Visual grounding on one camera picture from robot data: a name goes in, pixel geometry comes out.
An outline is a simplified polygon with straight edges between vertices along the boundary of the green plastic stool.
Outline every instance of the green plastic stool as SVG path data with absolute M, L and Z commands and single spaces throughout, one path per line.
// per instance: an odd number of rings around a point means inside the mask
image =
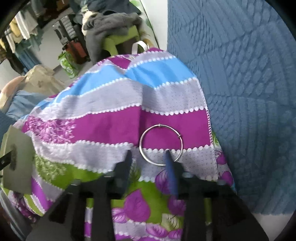
M 130 27 L 127 35 L 109 35 L 106 37 L 103 43 L 103 49 L 107 50 L 111 56 L 118 55 L 116 45 L 122 44 L 132 38 L 135 38 L 136 42 L 140 40 L 136 26 Z

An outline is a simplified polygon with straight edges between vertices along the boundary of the green package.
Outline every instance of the green package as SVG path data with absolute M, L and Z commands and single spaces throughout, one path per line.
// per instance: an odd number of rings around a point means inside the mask
M 60 65 L 63 69 L 66 70 L 67 75 L 70 78 L 75 78 L 78 76 L 78 73 L 80 71 L 80 67 L 78 64 L 75 63 L 72 55 L 70 53 L 63 52 L 59 55 L 58 60 L 60 62 Z

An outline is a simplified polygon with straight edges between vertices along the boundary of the patterned blanket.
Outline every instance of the patterned blanket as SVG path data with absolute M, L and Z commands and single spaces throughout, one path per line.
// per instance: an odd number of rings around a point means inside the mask
M 183 138 L 180 162 L 201 179 L 234 181 L 211 130 L 207 104 L 196 76 L 173 55 L 158 50 L 121 55 L 94 65 L 70 87 L 40 102 L 15 126 L 32 137 L 36 150 L 32 195 L 10 200 L 33 221 L 42 216 L 73 179 L 90 181 L 113 169 L 132 150 L 131 185 L 124 200 L 112 201 L 116 239 L 178 240 L 185 202 L 168 190 L 163 167 L 139 152 L 141 134 L 155 124 Z M 144 152 L 161 163 L 165 149 L 175 158 L 180 142 L 166 128 L 154 128 Z M 93 200 L 86 207 L 85 236 L 91 235 Z

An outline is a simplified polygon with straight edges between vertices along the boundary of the metal ring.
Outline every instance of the metal ring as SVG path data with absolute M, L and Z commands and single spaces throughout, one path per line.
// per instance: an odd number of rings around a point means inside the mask
M 183 140 L 182 140 L 182 137 L 181 137 L 181 135 L 179 134 L 179 132 L 177 132 L 174 128 L 172 128 L 172 127 L 170 127 L 170 126 L 167 126 L 167 125 L 162 125 L 162 124 L 157 124 L 157 125 L 151 126 L 151 127 L 149 127 L 147 130 L 145 130 L 144 133 L 142 134 L 142 136 L 141 136 L 141 138 L 140 138 L 139 149 L 140 149 L 140 153 L 141 153 L 141 155 L 143 156 L 143 158 L 144 158 L 147 162 L 149 162 L 149 163 L 151 163 L 151 164 L 153 164 L 153 165 L 156 165 L 156 166 L 162 166 L 162 167 L 165 166 L 165 164 L 158 164 L 158 163 L 155 163 L 155 162 L 151 161 L 151 160 L 150 160 L 150 159 L 144 154 L 144 152 L 143 152 L 143 150 L 142 150 L 142 141 L 143 141 L 144 136 L 146 135 L 146 133 L 147 133 L 148 131 L 150 131 L 150 130 L 151 130 L 152 128 L 154 128 L 154 127 L 165 127 L 165 128 L 168 128 L 168 129 L 174 131 L 174 132 L 178 135 L 178 137 L 179 137 L 179 139 L 180 139 L 180 141 L 181 141 L 181 151 L 180 151 L 180 154 L 177 156 L 177 158 L 174 160 L 174 161 L 178 161 L 178 160 L 181 158 L 182 153 L 183 153 Z

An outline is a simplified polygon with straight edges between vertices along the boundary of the tiled floor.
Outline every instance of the tiled floor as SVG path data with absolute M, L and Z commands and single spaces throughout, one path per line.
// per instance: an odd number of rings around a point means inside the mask
M 86 62 L 83 64 L 83 67 L 81 71 L 79 72 L 78 76 L 83 75 L 86 71 L 88 71 L 93 64 L 91 62 Z M 70 85 L 76 78 L 70 79 L 69 76 L 66 73 L 66 70 L 64 70 L 61 66 L 58 66 L 54 69 L 55 74 L 54 77 L 63 83 L 65 83 L 66 86 Z

